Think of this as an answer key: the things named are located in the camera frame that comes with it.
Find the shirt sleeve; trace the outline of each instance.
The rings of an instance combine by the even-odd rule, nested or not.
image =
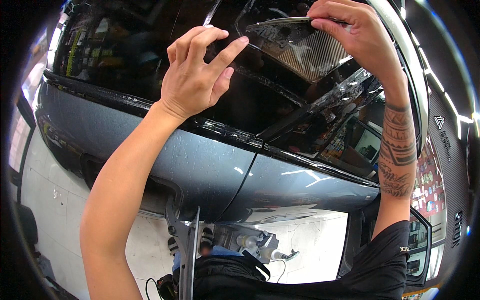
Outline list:
[[[407,280],[408,233],[407,220],[385,228],[353,258],[342,284],[377,299],[400,299]]]

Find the gray car body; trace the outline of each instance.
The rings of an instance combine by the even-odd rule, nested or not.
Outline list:
[[[398,28],[402,23],[392,7],[378,1],[372,4],[387,27],[394,28],[392,34],[398,37],[410,67],[418,100],[421,149],[428,100],[424,77],[417,72],[418,51],[406,29]],[[85,179],[82,156],[107,160],[142,118],[98,103],[55,81],[51,77],[41,81],[35,118],[54,157],[78,182]],[[150,106],[128,98],[125,102],[142,106],[144,111]],[[183,220],[192,220],[197,206],[202,208],[203,221],[248,224],[310,216],[315,209],[353,212],[367,206],[379,193],[376,182],[269,146],[255,136],[245,134],[241,139],[240,131],[219,131],[220,125],[200,124],[202,132],[211,133],[208,137],[202,132],[175,130],[152,168],[151,175],[174,191]],[[55,142],[52,136],[59,138]]]

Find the white tiled floor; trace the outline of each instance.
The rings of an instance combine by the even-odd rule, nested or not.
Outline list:
[[[34,213],[38,239],[37,250],[52,264],[56,281],[80,300],[89,299],[79,226],[89,190],[78,185],[58,165],[36,129],[26,157],[21,202]],[[296,221],[257,226],[275,233],[283,253],[291,249],[300,255],[288,261],[280,283],[303,283],[333,280],[342,254],[347,214],[319,211],[317,216]],[[137,216],[127,241],[129,266],[143,298],[150,277],[159,279],[171,272],[165,220]],[[284,267],[281,262],[267,266],[271,282],[276,282]],[[148,286],[150,299],[158,299],[153,283]]]

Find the hand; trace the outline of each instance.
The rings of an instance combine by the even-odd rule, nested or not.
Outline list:
[[[228,36],[228,31],[213,26],[198,26],[167,48],[170,67],[163,78],[162,97],[156,103],[181,122],[217,103],[230,85],[233,68],[228,67],[247,46],[242,36],[230,43],[209,64],[206,48]]]
[[[312,26],[326,31],[363,68],[375,75],[382,84],[403,79],[402,66],[395,47],[375,10],[350,0],[318,0],[307,13],[315,18]],[[325,18],[334,17],[350,25],[350,33],[341,25]]]

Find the jeans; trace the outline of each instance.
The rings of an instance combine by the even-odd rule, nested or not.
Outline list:
[[[212,252],[210,255],[220,255],[220,256],[243,256],[239,252],[223,248],[222,246],[213,246]],[[180,268],[180,251],[175,253],[173,255],[173,267],[172,267],[172,272],[175,271],[176,269]]]

